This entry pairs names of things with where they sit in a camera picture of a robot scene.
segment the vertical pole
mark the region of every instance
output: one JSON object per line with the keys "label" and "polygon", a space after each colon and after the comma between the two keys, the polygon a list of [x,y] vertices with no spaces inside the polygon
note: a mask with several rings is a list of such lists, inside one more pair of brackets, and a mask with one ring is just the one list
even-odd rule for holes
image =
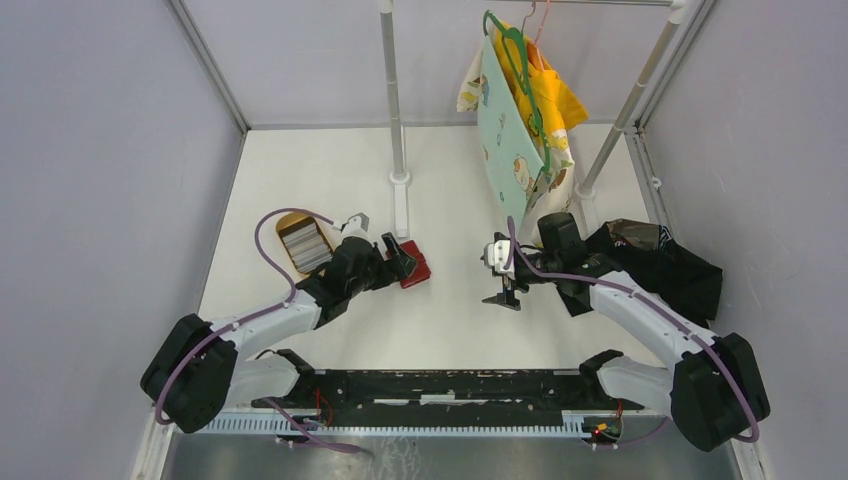
{"label": "vertical pole", "polygon": [[400,99],[398,97],[397,66],[395,63],[392,3],[391,0],[380,2],[380,27],[383,32],[383,57],[386,62],[386,87],[389,97],[389,122],[392,132],[392,174],[396,178],[403,178],[406,176],[406,164],[403,158],[403,132],[400,125]]}
{"label": "vertical pole", "polygon": [[393,190],[395,235],[409,237],[409,201],[407,188],[412,175],[406,169],[406,150],[403,127],[400,124],[400,100],[398,99],[397,66],[395,64],[395,33],[392,20],[393,0],[379,0],[380,30],[383,33],[383,57],[386,62],[386,90],[389,98],[389,126],[392,136],[392,171],[389,182]]}
{"label": "vertical pole", "polygon": [[665,24],[665,28],[663,28],[663,31],[660,34],[659,40],[657,40],[656,45],[654,45],[654,49],[651,51],[650,56],[648,56],[648,61],[645,62],[645,66],[642,68],[642,72],[639,74],[636,84],[633,85],[633,89],[630,90],[630,95],[627,96],[627,101],[624,102],[624,106],[621,108],[618,118],[615,119],[615,123],[612,125],[610,132],[607,134],[607,138],[604,140],[604,144],[601,146],[598,156],[595,157],[595,162],[592,164],[592,168],[589,169],[589,173],[586,174],[586,178],[583,179],[583,183],[577,187],[578,196],[582,198],[591,198],[594,196],[595,181],[598,179],[598,175],[601,174],[601,170],[604,168],[607,160],[609,160],[609,156],[612,153],[613,148],[615,148],[615,144],[618,142],[619,137],[621,137],[621,132],[627,126],[627,122],[630,121],[631,115],[633,115],[633,111],[636,110],[636,105],[642,98],[642,94],[645,92],[645,87],[651,80],[651,76],[653,76],[660,60],[662,60],[663,55],[666,50],[668,50],[668,46],[674,39],[674,34],[677,32],[677,28],[683,21],[684,6],[685,2],[682,0],[672,3],[671,15],[668,18],[668,22]]}

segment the white floor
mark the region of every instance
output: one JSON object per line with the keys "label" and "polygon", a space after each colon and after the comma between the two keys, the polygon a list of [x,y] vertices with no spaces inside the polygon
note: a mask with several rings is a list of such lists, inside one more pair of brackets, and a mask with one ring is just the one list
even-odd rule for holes
{"label": "white floor", "polygon": [[[575,129],[575,154],[591,161],[608,125]],[[656,358],[609,319],[570,318],[551,286],[522,296],[522,311],[480,300],[500,282],[480,262],[483,246],[505,231],[486,181],[476,127],[406,130],[411,232],[433,272],[408,290],[365,292],[329,325],[280,346],[318,368],[575,368],[614,348],[657,365]],[[288,287],[253,246],[256,222],[296,206],[336,219],[371,217],[374,240],[391,230],[391,149],[387,129],[252,131],[248,134],[200,307],[205,320],[232,315],[282,296]],[[598,182],[599,217],[647,220],[623,142]],[[290,263],[273,232],[269,253]]]}

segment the metal pole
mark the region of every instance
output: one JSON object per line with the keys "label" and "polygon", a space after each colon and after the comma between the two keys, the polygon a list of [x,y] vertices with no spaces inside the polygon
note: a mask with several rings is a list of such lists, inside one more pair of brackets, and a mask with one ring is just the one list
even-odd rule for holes
{"label": "metal pole", "polygon": [[215,90],[218,91],[218,95],[221,97],[221,100],[223,100],[224,106],[227,108],[227,111],[230,113],[230,117],[233,119],[233,123],[236,124],[236,128],[239,129],[239,132],[244,135],[248,130],[250,130],[250,124],[248,124],[244,113],[241,111],[241,108],[236,102],[232,90],[230,90],[229,85],[227,85],[227,81],[224,79],[224,74],[221,73],[221,69],[212,57],[212,52],[209,50],[209,46],[206,45],[206,42],[203,40],[203,36],[200,35],[200,30],[197,28],[197,24],[194,23],[194,19],[188,11],[188,7],[186,7],[183,0],[166,1],[171,7],[171,11],[174,15],[176,15],[177,22],[179,22],[180,27],[182,27],[183,33],[185,33],[188,37],[189,44],[197,55],[198,60],[200,60],[201,66],[212,81],[212,85],[215,87]]}
{"label": "metal pole", "polygon": [[389,122],[392,133],[392,175],[401,179],[406,177],[406,164],[403,158],[403,131],[400,125],[400,100],[397,88],[397,67],[395,65],[395,35],[392,11],[380,12],[380,30],[383,32],[383,57],[386,62],[386,85],[389,96]]}
{"label": "metal pole", "polygon": [[621,108],[618,118],[615,119],[615,123],[610,129],[610,132],[607,134],[607,138],[604,140],[604,144],[601,146],[598,156],[595,157],[595,162],[592,164],[592,168],[589,169],[589,173],[586,174],[586,178],[583,179],[583,183],[577,187],[577,192],[579,194],[586,196],[592,195],[592,189],[595,185],[595,181],[598,179],[598,175],[601,174],[601,169],[604,168],[604,164],[606,164],[607,160],[609,160],[612,149],[615,148],[616,142],[618,142],[619,137],[621,137],[622,130],[624,130],[624,127],[630,120],[630,116],[633,115],[633,111],[636,109],[639,99],[642,98],[642,94],[645,92],[645,87],[651,79],[651,76],[654,74],[654,71],[657,69],[657,65],[659,65],[663,54],[665,54],[665,51],[668,50],[668,46],[674,38],[674,33],[677,32],[677,28],[680,26],[681,17],[682,15],[675,11],[672,13],[672,17],[669,18],[668,22],[665,24],[665,28],[660,34],[657,44],[654,45],[654,49],[651,51],[648,61],[645,62],[645,66],[642,68],[642,73],[639,74],[639,79],[636,80],[636,84],[633,85],[633,89],[630,90],[630,95],[627,96],[627,101],[624,102],[624,106]]}

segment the red object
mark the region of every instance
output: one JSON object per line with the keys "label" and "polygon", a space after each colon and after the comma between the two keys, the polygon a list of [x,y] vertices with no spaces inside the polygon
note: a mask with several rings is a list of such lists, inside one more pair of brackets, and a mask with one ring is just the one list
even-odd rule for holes
{"label": "red object", "polygon": [[409,240],[403,242],[400,244],[400,248],[418,262],[412,275],[400,281],[400,288],[409,288],[430,278],[430,267],[427,266],[427,260],[424,259],[424,254],[421,253],[421,250],[418,250],[418,245],[415,244],[415,241]]}

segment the yellow cloth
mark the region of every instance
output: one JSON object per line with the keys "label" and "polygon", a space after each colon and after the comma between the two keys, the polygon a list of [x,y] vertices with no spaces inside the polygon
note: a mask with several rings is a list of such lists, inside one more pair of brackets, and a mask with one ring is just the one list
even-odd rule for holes
{"label": "yellow cloth", "polygon": [[[509,28],[509,25],[504,22],[504,27]],[[548,145],[552,149],[564,150],[568,147],[568,137],[564,135],[563,130],[571,130],[583,123],[589,118],[589,113],[577,99],[577,96],[574,95],[574,92],[559,78],[556,70],[552,69],[547,60],[542,57],[541,51],[529,38],[524,37],[524,45],[527,48],[530,89],[533,91],[533,97],[536,100],[536,108],[539,109],[542,116]],[[500,30],[495,29],[494,47],[498,56],[498,63],[500,63],[504,72],[509,89],[515,98],[515,104],[519,113],[521,113],[521,118],[524,119],[524,124],[527,126],[527,131],[530,132],[533,140],[541,148],[539,132],[536,131],[532,123],[531,113],[533,109],[530,106],[530,98],[521,91],[519,86],[518,75],[521,73],[521,56],[518,53],[518,46],[507,40],[506,49],[504,49],[503,34]],[[510,66],[507,50],[512,56],[517,71],[513,71]]]}

